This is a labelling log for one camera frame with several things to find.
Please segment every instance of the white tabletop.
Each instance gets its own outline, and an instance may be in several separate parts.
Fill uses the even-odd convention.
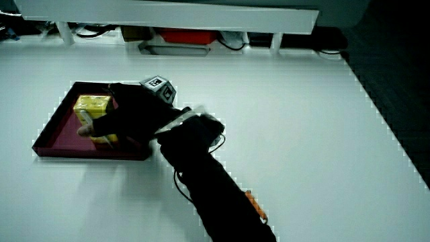
[[[178,108],[202,104],[225,123],[214,156],[252,189],[279,241],[430,240],[429,189],[343,60],[31,39],[0,43],[0,74],[0,241],[210,240],[159,153],[96,162],[31,150],[75,81],[155,75],[176,87]]]

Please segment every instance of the red container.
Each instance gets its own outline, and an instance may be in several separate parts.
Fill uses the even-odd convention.
[[[74,157],[89,159],[121,159],[143,161],[150,155],[148,146],[125,136],[119,136],[120,148],[97,150],[90,138],[80,137],[76,131],[81,122],[73,111],[80,95],[110,95],[108,83],[76,82],[40,133],[33,150],[41,157]]]
[[[156,28],[164,41],[182,44],[210,44],[216,40],[217,31]]]

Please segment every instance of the yellow box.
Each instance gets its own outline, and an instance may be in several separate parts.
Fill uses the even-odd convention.
[[[114,109],[112,97],[108,95],[80,95],[73,106],[76,116],[81,121],[82,125],[87,124],[81,110],[85,110],[91,119],[96,119],[106,115]],[[108,142],[104,137],[90,137],[95,145],[107,145]],[[109,134],[106,138],[111,143],[118,143],[116,134]]]

